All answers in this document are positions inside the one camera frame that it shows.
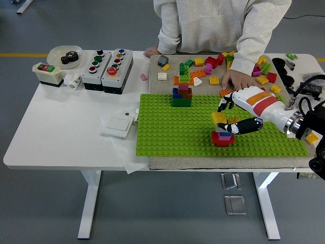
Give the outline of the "person's left hand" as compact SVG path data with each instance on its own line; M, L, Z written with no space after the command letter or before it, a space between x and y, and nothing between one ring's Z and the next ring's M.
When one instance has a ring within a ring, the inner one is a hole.
M249 75L229 69L223 76L221 86L227 89L229 83L235 90L241 90L251 86L257 86L257 82Z

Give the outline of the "robot right hand white shell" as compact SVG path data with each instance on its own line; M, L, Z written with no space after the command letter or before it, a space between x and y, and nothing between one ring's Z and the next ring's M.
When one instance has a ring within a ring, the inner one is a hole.
M264 122L272 122L281 132L285 133L289 128L289 119L294 111L286 111L285 104L275 96L257 86L251 86L225 95L218 107L221 112L226 108L236 105L249 112L252 117L234 124L218 123L218 132L229 132L237 135L259 131Z

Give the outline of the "person's right hand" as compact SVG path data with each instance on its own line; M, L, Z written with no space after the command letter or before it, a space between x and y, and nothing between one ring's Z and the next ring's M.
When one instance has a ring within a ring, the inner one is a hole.
M161 55L161 53L158 51L158 46L157 45L147 48L143 52L143 54L146 57L152 57L153 55Z

